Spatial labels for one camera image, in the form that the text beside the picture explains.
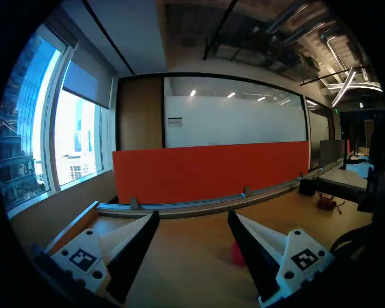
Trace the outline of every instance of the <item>window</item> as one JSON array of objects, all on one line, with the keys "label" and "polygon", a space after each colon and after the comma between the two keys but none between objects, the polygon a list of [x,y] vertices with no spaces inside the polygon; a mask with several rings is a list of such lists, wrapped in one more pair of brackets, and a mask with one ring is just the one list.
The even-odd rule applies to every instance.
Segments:
[{"label": "window", "polygon": [[60,185],[100,171],[101,107],[62,90],[55,115],[55,159]]},{"label": "window", "polygon": [[42,114],[63,45],[57,49],[49,42],[55,36],[39,30],[11,72],[0,109],[0,190],[6,210],[49,189],[41,166]]},{"label": "window", "polygon": [[[72,25],[57,11],[38,27],[3,95],[0,190],[9,217],[103,169],[116,72]],[[110,167],[111,157],[105,159]]]}]

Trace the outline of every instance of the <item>desk surface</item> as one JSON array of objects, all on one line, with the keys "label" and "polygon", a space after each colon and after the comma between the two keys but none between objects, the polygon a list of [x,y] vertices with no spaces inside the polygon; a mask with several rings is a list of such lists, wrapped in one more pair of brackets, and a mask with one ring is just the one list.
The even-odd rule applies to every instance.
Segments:
[{"label": "desk surface", "polygon": [[[318,199],[292,191],[237,212],[284,234],[300,227],[327,248],[345,232],[371,220],[372,215],[357,212],[355,203],[346,201],[340,215],[317,209]],[[99,217],[90,227],[102,235],[131,221]],[[126,307],[258,308],[257,290],[247,268],[231,262],[233,242],[227,213],[161,220]]]},{"label": "desk surface", "polygon": [[340,166],[342,166],[342,164],[339,164],[338,166],[332,168],[328,172],[325,172],[323,175],[319,177],[322,179],[331,180],[331,181],[366,189],[367,187],[366,179],[360,177],[357,172],[354,172],[352,170],[341,170],[339,169]]}]

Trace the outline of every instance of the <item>roller shade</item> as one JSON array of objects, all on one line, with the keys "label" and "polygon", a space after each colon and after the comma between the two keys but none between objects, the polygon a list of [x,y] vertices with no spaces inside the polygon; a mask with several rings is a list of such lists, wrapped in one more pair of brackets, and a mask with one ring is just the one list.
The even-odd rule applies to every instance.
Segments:
[{"label": "roller shade", "polygon": [[109,109],[112,74],[79,45],[68,66],[63,89]]}]

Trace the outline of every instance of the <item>sign on wall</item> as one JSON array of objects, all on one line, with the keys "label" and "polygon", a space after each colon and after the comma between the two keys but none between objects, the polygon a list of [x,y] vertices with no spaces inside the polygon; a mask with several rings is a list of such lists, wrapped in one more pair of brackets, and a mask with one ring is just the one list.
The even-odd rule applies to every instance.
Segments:
[{"label": "sign on wall", "polygon": [[183,126],[183,118],[168,118],[169,127]]}]

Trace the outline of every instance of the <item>red ball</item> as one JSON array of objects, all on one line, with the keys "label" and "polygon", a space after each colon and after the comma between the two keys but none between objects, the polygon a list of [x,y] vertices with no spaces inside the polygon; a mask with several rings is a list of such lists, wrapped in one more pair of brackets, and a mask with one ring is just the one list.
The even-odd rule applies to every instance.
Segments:
[{"label": "red ball", "polygon": [[234,242],[231,246],[231,258],[233,260],[233,264],[235,265],[245,265],[244,257],[240,251],[240,247],[238,247],[237,242]]}]

